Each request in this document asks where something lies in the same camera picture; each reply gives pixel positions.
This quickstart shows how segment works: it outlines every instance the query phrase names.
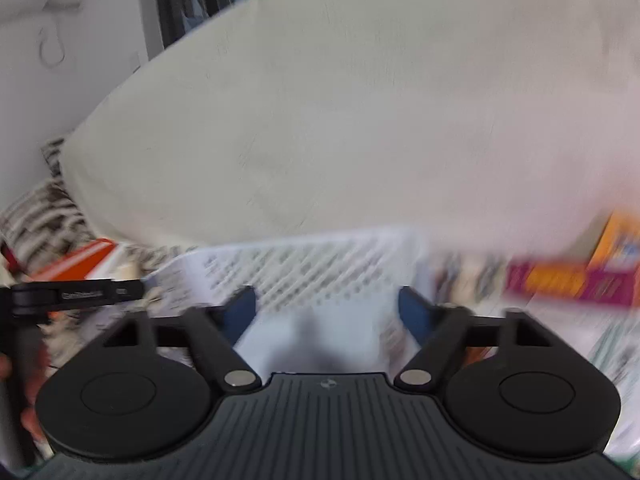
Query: hand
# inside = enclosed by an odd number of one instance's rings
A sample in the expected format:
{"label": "hand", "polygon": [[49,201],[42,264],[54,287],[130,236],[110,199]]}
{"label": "hand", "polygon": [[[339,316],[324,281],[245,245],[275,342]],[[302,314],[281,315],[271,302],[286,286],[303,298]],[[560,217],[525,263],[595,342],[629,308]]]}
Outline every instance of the hand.
{"label": "hand", "polygon": [[[36,395],[38,394],[40,387],[46,380],[44,370],[47,367],[47,360],[47,351],[43,346],[38,352],[38,369],[34,373],[33,377],[31,377],[31,379],[27,381],[27,384],[25,386],[24,395],[27,398],[29,407],[24,410],[22,412],[22,415],[20,416],[20,420],[22,422],[22,425],[24,426],[24,429],[31,433],[31,436],[34,438],[34,440],[40,442],[44,441],[45,437],[38,423],[38,419],[36,418],[36,412],[33,409],[33,403],[35,402]],[[11,375],[12,369],[13,367],[9,358],[4,354],[0,354],[0,380],[4,381],[6,378],[8,378]]]}

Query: white fabric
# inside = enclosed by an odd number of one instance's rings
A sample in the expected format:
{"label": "white fabric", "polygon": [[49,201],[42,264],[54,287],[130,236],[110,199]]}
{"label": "white fabric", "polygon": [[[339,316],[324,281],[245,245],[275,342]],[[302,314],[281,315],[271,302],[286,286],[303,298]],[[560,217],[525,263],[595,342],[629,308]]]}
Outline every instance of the white fabric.
{"label": "white fabric", "polygon": [[65,144],[102,234],[154,245],[414,224],[556,253],[640,207],[638,0],[246,0]]}

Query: logo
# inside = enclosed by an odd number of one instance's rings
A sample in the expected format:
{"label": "logo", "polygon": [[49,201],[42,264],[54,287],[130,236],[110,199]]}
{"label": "logo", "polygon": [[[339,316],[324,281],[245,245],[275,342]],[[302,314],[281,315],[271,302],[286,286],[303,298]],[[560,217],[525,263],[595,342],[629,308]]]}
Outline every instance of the logo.
{"label": "logo", "polygon": [[91,292],[63,292],[63,300],[88,300],[89,298],[101,298],[101,290],[92,290]]}
{"label": "logo", "polygon": [[325,390],[331,390],[332,388],[335,388],[338,385],[337,382],[335,382],[333,379],[325,379],[324,381],[320,382],[320,386],[322,386]]}

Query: wall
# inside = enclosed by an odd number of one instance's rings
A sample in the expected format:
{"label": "wall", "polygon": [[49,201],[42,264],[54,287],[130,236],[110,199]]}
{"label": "wall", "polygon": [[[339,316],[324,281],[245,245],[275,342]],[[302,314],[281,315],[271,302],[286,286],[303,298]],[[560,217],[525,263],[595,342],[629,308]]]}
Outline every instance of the wall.
{"label": "wall", "polygon": [[[0,209],[47,176],[39,147],[68,132],[138,66],[161,50],[154,0],[82,0],[78,13],[0,25]],[[55,19],[65,60],[59,59]]]}

